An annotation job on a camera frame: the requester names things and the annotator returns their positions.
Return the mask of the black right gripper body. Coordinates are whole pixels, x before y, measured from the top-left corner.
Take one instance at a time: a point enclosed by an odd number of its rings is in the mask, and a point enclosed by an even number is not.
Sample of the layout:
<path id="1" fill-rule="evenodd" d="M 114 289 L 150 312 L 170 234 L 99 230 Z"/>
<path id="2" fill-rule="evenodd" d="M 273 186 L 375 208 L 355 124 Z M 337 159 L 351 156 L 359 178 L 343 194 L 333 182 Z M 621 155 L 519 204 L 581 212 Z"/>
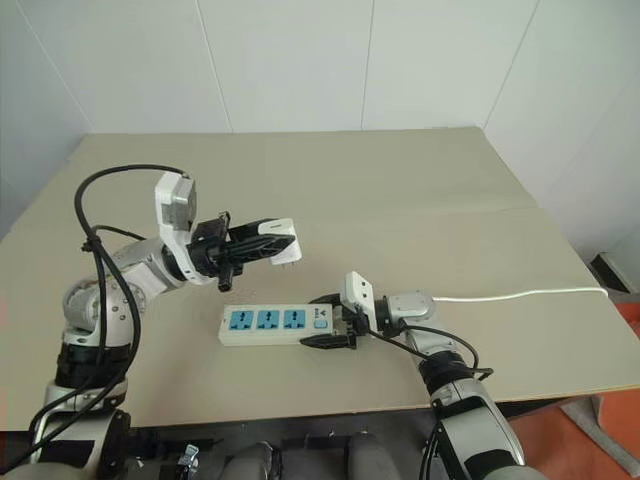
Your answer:
<path id="1" fill-rule="evenodd" d="M 351 311 L 343 305 L 334 305 L 332 313 L 334 333 L 330 348 L 356 350 L 358 340 L 369 334 L 368 316 L 359 306 L 356 306 L 355 310 Z"/>

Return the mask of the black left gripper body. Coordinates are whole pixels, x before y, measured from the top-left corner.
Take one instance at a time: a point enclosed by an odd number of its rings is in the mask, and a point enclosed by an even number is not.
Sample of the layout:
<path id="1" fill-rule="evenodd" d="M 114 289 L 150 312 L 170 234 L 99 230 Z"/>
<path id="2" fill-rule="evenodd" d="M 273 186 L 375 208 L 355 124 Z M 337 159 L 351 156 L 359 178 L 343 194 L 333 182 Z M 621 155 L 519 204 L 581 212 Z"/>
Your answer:
<path id="1" fill-rule="evenodd" d="M 235 276 L 243 272 L 242 263 L 233 256 L 227 239 L 230 214 L 223 211 L 215 219 L 201 222 L 189 244 L 189 257 L 195 270 L 208 279 L 216 279 L 220 292 L 232 289 Z"/>

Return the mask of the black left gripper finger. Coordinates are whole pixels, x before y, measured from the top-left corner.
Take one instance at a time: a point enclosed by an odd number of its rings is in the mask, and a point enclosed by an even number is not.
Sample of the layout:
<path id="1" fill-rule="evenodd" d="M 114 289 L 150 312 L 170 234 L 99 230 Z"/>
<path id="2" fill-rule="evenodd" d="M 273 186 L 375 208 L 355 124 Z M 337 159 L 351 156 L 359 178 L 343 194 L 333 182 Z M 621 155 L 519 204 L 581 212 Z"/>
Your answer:
<path id="1" fill-rule="evenodd" d="M 230 237 L 255 237 L 260 235 L 260 226 L 271 221 L 274 221 L 274 218 L 264 218 L 243 225 L 236 225 L 228 229 L 228 235 Z"/>
<path id="2" fill-rule="evenodd" d="M 248 237 L 238 242 L 232 242 L 227 247 L 227 258 L 235 263 L 250 263 L 263 259 L 271 259 L 283 253 L 295 240 L 293 235 L 260 234 Z"/>

